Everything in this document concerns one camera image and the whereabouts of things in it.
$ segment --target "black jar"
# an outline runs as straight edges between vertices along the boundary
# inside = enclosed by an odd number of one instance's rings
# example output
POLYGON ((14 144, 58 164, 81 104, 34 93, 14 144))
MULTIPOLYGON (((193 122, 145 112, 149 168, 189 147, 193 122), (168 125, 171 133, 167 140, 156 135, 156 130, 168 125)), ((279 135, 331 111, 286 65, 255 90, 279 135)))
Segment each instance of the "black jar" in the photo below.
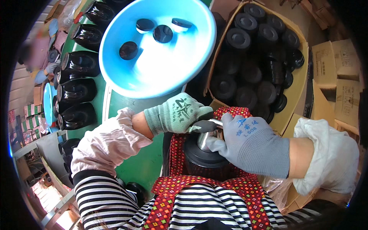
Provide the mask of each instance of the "black jar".
POLYGON ((66 103, 82 103, 92 101, 97 94, 96 83, 91 78, 75 79, 57 87, 57 101, 66 103))
POLYGON ((76 130, 94 124, 96 113, 91 103, 75 104, 59 114, 57 121, 61 130, 76 130))
POLYGON ((71 74, 96 77, 101 73, 98 53, 87 50, 66 53, 61 62, 61 70, 62 75, 60 76, 60 80, 63 79, 61 82, 67 79, 77 78, 75 76, 68 76, 71 74))
POLYGON ((71 38, 86 49, 98 52, 104 31, 97 25, 78 24, 74 32, 71 32, 71 38))

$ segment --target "worker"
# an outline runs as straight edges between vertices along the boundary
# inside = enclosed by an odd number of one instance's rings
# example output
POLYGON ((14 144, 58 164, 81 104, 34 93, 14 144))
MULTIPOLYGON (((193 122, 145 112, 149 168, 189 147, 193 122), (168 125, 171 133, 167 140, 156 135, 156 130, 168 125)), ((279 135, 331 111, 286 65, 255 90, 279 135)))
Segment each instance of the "worker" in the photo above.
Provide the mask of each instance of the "worker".
POLYGON ((116 117, 87 131, 73 151, 71 164, 84 228, 268 230, 313 226, 318 221, 319 227, 328 229, 337 223, 334 218, 344 212, 354 191, 358 147, 346 133, 329 127, 325 120, 301 119, 294 135, 300 137, 281 138, 260 117, 245 119, 225 113, 221 118, 224 141, 212 137, 206 142, 212 151, 219 151, 246 172, 294 178, 296 189, 302 193, 321 187, 302 209, 283 216, 254 179, 236 178, 222 184, 190 175, 159 178, 154 188, 162 186, 162 192, 138 206, 139 191, 127 192, 115 179, 115 167, 151 144, 159 133, 205 132, 207 123, 196 121, 212 112, 211 107, 180 93, 138 114, 127 107, 121 109, 116 117), (246 132, 246 125, 256 129, 246 132))
POLYGON ((20 51, 19 64, 24 64, 35 85, 46 80, 48 74, 53 74, 54 69, 60 65, 60 60, 49 63, 49 50, 56 39, 58 32, 57 19, 46 23, 33 40, 26 40, 20 51))

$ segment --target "plastic bag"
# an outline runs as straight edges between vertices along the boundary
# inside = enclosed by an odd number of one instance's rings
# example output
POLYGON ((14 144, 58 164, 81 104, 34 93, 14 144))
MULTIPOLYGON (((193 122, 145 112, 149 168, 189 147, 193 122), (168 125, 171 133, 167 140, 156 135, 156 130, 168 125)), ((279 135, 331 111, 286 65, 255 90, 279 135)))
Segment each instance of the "plastic bag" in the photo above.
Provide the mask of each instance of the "plastic bag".
POLYGON ((66 32, 69 32, 69 29, 74 21, 75 10, 79 7, 81 2, 82 0, 69 0, 66 3, 62 13, 57 19, 60 31, 65 30, 66 32))
POLYGON ((274 201, 277 208, 282 212, 287 201, 287 192, 293 183, 292 179, 276 179, 265 177, 262 186, 271 199, 274 201))

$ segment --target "gloved hand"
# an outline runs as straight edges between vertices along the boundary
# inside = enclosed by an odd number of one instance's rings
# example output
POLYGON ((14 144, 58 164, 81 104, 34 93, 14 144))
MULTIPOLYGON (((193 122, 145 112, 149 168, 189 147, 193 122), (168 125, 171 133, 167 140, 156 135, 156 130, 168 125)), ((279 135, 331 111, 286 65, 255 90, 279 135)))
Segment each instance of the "gloved hand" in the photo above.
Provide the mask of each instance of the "gloved hand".
POLYGON ((236 167, 248 172, 275 178, 286 178, 289 173, 289 139, 273 133, 261 117, 234 118, 222 115, 225 141, 209 137, 208 148, 225 157, 236 167))
POLYGON ((50 24, 49 24, 49 35, 50 35, 50 37, 52 37, 52 35, 56 34, 58 29, 59 29, 59 26, 57 24, 57 19, 54 18, 50 21, 50 24))
POLYGON ((161 132, 187 133, 201 129, 191 126, 199 117, 212 114, 213 109, 204 106, 187 93, 169 98, 162 105, 144 110, 148 126, 154 136, 161 132))
POLYGON ((54 62, 54 63, 50 63, 46 68, 45 71, 47 72, 47 74, 54 72, 54 69, 60 64, 60 61, 54 62))

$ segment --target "black glass jar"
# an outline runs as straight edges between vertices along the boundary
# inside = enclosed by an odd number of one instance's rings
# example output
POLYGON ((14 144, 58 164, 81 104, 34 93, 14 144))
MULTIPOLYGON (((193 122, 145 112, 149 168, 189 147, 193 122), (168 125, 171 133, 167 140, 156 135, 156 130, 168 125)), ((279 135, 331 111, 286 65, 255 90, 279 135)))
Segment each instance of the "black glass jar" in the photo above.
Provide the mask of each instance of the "black glass jar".
POLYGON ((61 130, 76 130, 96 123, 97 118, 93 105, 82 103, 75 104, 59 114, 57 121, 61 130))
POLYGON ((86 7, 84 14, 97 26, 106 28, 115 17, 116 12, 106 3, 94 1, 86 7))
POLYGON ((82 103, 92 101, 97 94, 96 83, 91 78, 75 79, 57 87, 57 101, 65 103, 82 103))
POLYGON ((75 31, 71 32, 71 38, 86 49, 98 52, 104 31, 97 25, 78 24, 75 31))
POLYGON ((98 53, 87 50, 66 53, 61 62, 61 70, 60 80, 62 78, 64 80, 75 78, 75 76, 68 76, 71 74, 96 77, 101 73, 98 53))

